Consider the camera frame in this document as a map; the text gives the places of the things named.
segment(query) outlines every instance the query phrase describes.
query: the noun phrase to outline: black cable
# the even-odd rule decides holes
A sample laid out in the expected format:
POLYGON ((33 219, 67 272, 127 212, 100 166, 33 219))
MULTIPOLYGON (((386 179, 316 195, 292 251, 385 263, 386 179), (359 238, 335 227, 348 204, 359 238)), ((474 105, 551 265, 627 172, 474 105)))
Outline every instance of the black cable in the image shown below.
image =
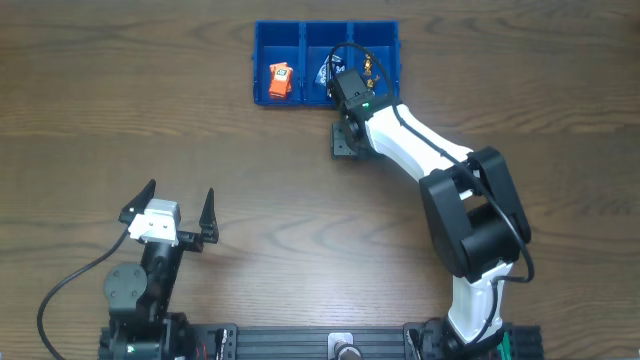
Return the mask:
POLYGON ((44 346, 47 347, 47 350, 49 350, 51 355, 53 355, 53 357, 56 360, 64 360, 64 358, 53 347, 53 345, 51 345, 51 342, 49 341, 49 338, 47 337, 47 334, 45 334, 45 332, 44 332, 44 326, 42 325, 42 317, 44 315, 44 309, 47 307, 47 304, 49 303, 49 300, 51 300, 53 295, 55 295, 58 292, 58 290, 62 289, 63 286, 65 286, 69 282, 71 282, 71 280, 73 280, 73 279, 77 278, 78 276, 84 274, 85 272, 87 272, 88 270, 90 270, 94 266, 100 264, 106 258, 111 256, 111 254, 113 254, 116 250, 118 250, 120 245, 122 245, 122 242, 127 237, 128 233, 129 233, 128 229, 125 229, 124 232, 122 233, 122 235, 120 235, 120 238, 118 239, 118 241, 115 243, 115 245, 113 245, 113 247, 111 249, 109 249, 109 251, 104 253, 104 255, 100 256, 99 258, 93 260, 89 264, 83 266, 81 269, 79 269, 78 271, 74 272, 73 274, 67 276, 66 278, 64 278, 64 280, 60 281, 58 283, 58 285, 54 286, 53 289, 51 289, 49 291, 47 296, 44 297, 44 299, 42 300, 42 303, 40 303, 40 308, 38 309, 38 316, 36 317, 36 323, 38 324, 38 333, 40 334, 40 339, 42 339, 42 343, 44 344, 44 346))
POLYGON ((498 282, 499 281, 510 281, 510 282, 517 282, 517 283, 528 283, 531 280, 533 280, 533 277, 535 275, 535 269, 534 269, 534 266, 533 266, 533 259, 531 258, 531 254, 529 254, 529 250, 527 249, 527 247, 526 247, 526 245, 524 243, 524 240, 522 240, 522 237, 520 236, 520 233, 518 232, 518 230, 516 230, 515 226, 513 225, 513 222, 511 221, 511 219, 509 219, 509 216, 507 216, 507 214, 505 214, 505 212, 502 210, 502 208, 500 208, 498 203, 496 203, 496 200, 493 198, 493 196, 491 195, 489 190, 487 190, 487 188, 484 186, 484 184, 475 175, 473 175, 473 173, 466 166, 464 166, 464 164, 462 164, 460 161, 458 161, 455 157, 453 157, 447 151, 445 151, 444 149, 440 148, 438 145, 433 143, 433 141, 427 139, 419 131, 417 131, 416 129, 412 128, 400 116, 400 113, 398 112, 398 106, 397 106, 398 97, 395 95, 395 92, 393 90, 393 83, 391 82, 391 78, 389 77, 389 74, 387 73, 387 70, 384 68, 384 66, 382 66, 382 63, 380 62, 380 60, 371 51, 369 51, 364 46, 356 44, 356 43, 343 42, 343 43, 337 44, 329 52, 329 71, 331 72, 331 77, 335 78, 335 76, 336 76, 335 69, 333 68, 333 54, 336 52, 336 50, 338 50, 339 48, 342 48, 342 47, 352 47, 352 48, 358 49, 358 50, 364 52, 365 54, 369 55, 371 60, 380 69, 380 72, 382 73, 382 77, 384 78, 384 81, 386 82, 387 87, 389 88, 389 96, 391 97, 391 108, 393 110, 394 115, 396 116, 396 119, 398 119, 398 122, 400 123, 400 126, 405 127, 413 135, 415 135, 420 140, 425 142, 433 150, 437 151, 440 154, 440 156, 442 156, 442 157, 446 158, 447 160, 451 161, 451 163, 453 163, 454 166, 456 166, 458 169, 460 169, 462 171, 462 173, 473 183, 473 185, 476 188, 476 190, 478 192, 480 192, 482 195, 484 195, 484 197, 487 199, 487 203, 489 203, 489 205, 491 205, 491 207, 498 214, 500 219, 502 219, 502 221, 507 225, 507 227, 509 228, 509 230, 513 234, 513 238, 515 239, 515 241, 516 241, 516 243, 517 243, 517 245, 518 245, 518 247, 520 249, 520 252, 522 253, 522 257, 524 258, 524 260, 525 260, 525 262, 527 264, 527 276, 526 277, 496 276, 491 281, 491 288, 493 289, 493 304, 491 306, 491 311, 489 312, 489 318, 487 320, 485 320, 485 323, 484 323, 482 329, 480 330, 480 332, 478 333, 478 335, 469 343, 469 345, 475 344, 487 332, 487 329, 491 325, 491 323, 493 321, 493 317, 495 316, 495 313, 496 313, 496 310, 497 310, 497 307, 498 307, 498 282))

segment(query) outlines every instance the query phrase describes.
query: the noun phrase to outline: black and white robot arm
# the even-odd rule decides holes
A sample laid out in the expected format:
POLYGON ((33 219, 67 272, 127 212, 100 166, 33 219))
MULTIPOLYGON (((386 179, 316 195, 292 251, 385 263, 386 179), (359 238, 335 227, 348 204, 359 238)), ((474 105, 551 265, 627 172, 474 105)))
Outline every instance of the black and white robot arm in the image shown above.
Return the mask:
POLYGON ((419 183, 434 247, 453 275, 453 303, 443 322, 449 358, 469 357, 496 346, 503 325, 504 281, 500 280, 508 278, 521 251, 513 232, 525 243, 531 238, 504 158, 493 148, 473 152, 444 139, 404 104, 396 106, 396 114, 392 103, 397 99, 376 97, 354 69, 331 80, 329 90, 348 146, 354 152, 385 155, 419 183), (470 176, 483 184, 482 189, 470 176), (490 204, 467 211, 463 200, 472 195, 492 197, 510 224, 490 204))

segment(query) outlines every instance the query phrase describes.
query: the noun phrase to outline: blue bin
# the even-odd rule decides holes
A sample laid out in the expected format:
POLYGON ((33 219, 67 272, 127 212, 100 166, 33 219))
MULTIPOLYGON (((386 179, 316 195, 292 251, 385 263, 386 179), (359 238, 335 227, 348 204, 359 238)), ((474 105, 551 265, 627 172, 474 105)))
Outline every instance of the blue bin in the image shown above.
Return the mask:
MULTIPOLYGON (((355 42, 371 50, 389 72, 396 94, 400 93, 400 42, 397 21, 257 21, 253 54, 253 97, 263 106, 332 106, 325 86, 315 83, 331 48, 340 42, 355 42), (287 99, 269 98, 269 65, 287 62, 293 69, 292 92, 287 99)), ((347 68, 363 72, 364 53, 341 48, 336 54, 347 68)), ((380 69, 377 95, 388 91, 380 69)))

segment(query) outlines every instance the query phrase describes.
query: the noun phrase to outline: orange box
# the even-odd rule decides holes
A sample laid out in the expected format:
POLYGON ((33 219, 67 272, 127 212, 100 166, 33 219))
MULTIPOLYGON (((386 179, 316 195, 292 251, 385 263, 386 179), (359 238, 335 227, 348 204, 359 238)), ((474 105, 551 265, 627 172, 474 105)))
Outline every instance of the orange box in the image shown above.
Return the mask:
POLYGON ((270 65, 269 69, 271 70, 269 97, 272 99, 286 99, 291 92, 293 69, 286 62, 270 65))

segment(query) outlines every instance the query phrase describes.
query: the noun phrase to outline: wooden tabletop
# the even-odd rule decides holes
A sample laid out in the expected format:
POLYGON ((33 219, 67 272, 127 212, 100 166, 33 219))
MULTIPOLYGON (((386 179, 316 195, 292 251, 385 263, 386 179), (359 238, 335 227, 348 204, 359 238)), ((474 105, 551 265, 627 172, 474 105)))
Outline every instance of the wooden tabletop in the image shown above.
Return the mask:
MULTIPOLYGON (((414 181, 333 161, 336 112, 252 98, 258 19, 397 19, 401 95, 443 136, 506 157, 536 278, 502 315, 547 357, 640 347, 640 3, 591 1, 0 2, 0 353, 48 359, 36 311, 104 253, 146 182, 220 243, 185 254, 171 310, 238 325, 401 325, 443 316, 441 265, 414 181)), ((95 358, 103 279, 128 241, 56 295, 47 333, 95 358)), ((520 262, 515 272, 522 273, 520 262)))

